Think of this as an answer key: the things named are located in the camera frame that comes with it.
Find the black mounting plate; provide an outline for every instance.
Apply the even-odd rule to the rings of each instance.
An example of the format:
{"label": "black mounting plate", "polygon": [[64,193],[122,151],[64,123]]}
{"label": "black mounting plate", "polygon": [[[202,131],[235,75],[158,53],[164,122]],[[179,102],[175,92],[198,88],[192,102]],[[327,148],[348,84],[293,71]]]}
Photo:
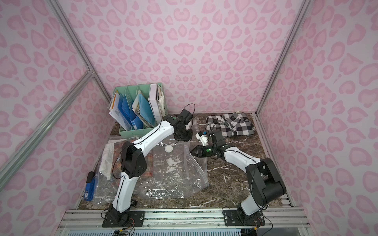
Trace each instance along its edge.
{"label": "black mounting plate", "polygon": [[239,219],[237,210],[223,210],[223,218],[225,220],[226,226],[254,226],[260,227],[265,225],[265,219],[261,212],[257,211],[256,213],[250,216],[244,216],[244,219]]}
{"label": "black mounting plate", "polygon": [[[144,211],[129,211],[127,218],[132,218],[134,220],[134,227],[142,227],[144,221]],[[118,225],[118,223],[113,219],[112,215],[107,212],[105,214],[105,219],[102,223],[103,228],[115,228],[115,227],[128,227],[130,224],[126,223],[126,225]]]}

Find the blue stapler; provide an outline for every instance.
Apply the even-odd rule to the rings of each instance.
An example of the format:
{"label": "blue stapler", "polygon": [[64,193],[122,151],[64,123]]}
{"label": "blue stapler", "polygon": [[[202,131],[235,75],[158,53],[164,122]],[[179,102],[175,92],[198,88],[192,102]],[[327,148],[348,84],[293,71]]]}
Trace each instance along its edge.
{"label": "blue stapler", "polygon": [[95,192],[95,178],[96,173],[93,171],[90,171],[87,176],[87,185],[85,186],[85,192],[84,192],[84,200],[86,201],[92,201],[93,199],[93,193]]}

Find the plaid fabric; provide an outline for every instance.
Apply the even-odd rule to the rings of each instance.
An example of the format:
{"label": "plaid fabric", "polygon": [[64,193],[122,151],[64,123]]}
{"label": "plaid fabric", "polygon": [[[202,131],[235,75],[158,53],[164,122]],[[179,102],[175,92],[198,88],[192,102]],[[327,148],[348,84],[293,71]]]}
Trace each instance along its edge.
{"label": "plaid fabric", "polygon": [[223,137],[234,135],[254,134],[255,127],[245,113],[223,114],[223,116],[209,116],[206,119],[207,130],[220,130]]}
{"label": "plaid fabric", "polygon": [[[118,142],[118,143],[115,143],[114,144],[114,154],[113,154],[113,164],[114,162],[116,161],[119,153],[121,152],[122,150],[122,145],[125,143],[125,142]],[[141,178],[143,177],[152,177],[152,168],[153,168],[153,159],[152,159],[153,155],[152,155],[152,151],[150,151],[147,156],[145,157],[146,159],[146,162],[147,162],[147,169],[146,171],[141,175]],[[114,175],[118,178],[119,176],[121,176],[121,163],[118,161],[115,165],[114,165]],[[120,180],[118,179],[114,185],[116,187],[118,187],[119,185],[119,182]]]}

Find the brown marble surface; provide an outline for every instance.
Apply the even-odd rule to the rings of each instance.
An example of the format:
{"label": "brown marble surface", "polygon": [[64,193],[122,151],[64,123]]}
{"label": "brown marble surface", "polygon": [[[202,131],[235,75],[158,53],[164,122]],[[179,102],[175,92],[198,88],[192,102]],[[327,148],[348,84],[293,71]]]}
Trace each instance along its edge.
{"label": "brown marble surface", "polygon": [[[195,114],[194,117],[200,131],[205,131],[206,118],[209,114]],[[253,122],[252,117],[248,114],[248,118]],[[117,135],[119,125],[115,125],[114,132],[111,135]],[[196,139],[190,141],[190,150],[197,146],[199,142]],[[240,150],[248,153],[251,156],[258,158],[265,158],[264,150],[262,148],[257,132],[254,135],[248,136],[232,136],[227,137],[226,142],[238,147]],[[207,158],[207,170],[209,187],[201,190],[187,198],[178,199],[143,199],[136,194],[133,194],[133,199],[138,201],[136,208],[190,208],[190,207],[207,207],[207,208],[222,208],[222,207],[236,207],[249,195],[249,187],[246,174],[237,168],[235,165],[227,163],[222,159]],[[278,207],[282,203],[277,199],[270,203],[270,206]],[[105,209],[108,205],[103,205],[100,208]],[[91,202],[81,201],[78,209],[95,209]]]}

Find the robotic arm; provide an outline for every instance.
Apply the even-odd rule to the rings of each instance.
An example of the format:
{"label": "robotic arm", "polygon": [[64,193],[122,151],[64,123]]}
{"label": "robotic arm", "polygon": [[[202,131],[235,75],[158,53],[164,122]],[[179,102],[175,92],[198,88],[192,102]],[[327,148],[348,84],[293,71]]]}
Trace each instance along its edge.
{"label": "robotic arm", "polygon": [[187,130],[186,125],[189,124],[192,118],[193,115],[183,109],[177,116],[166,116],[159,126],[156,126],[140,139],[133,143],[125,142],[123,144],[120,158],[122,170],[121,181],[117,195],[105,214],[102,223],[103,227],[123,227],[130,223],[129,220],[131,218],[134,221],[135,227],[141,227],[144,212],[133,211],[131,215],[129,214],[129,210],[135,184],[147,169],[144,157],[147,156],[156,144],[171,134],[178,141],[186,142],[191,140],[193,130]]}
{"label": "robotic arm", "polygon": [[219,130],[209,133],[212,145],[207,145],[205,135],[206,133],[196,134],[203,145],[195,147],[191,154],[197,157],[217,156],[239,167],[248,178],[251,193],[239,204],[237,210],[223,211],[226,226],[255,225],[256,218],[261,221],[261,224],[257,224],[258,226],[264,225],[261,210],[269,202],[286,193],[286,187],[273,161],[269,158],[252,157],[237,147],[227,144]]}

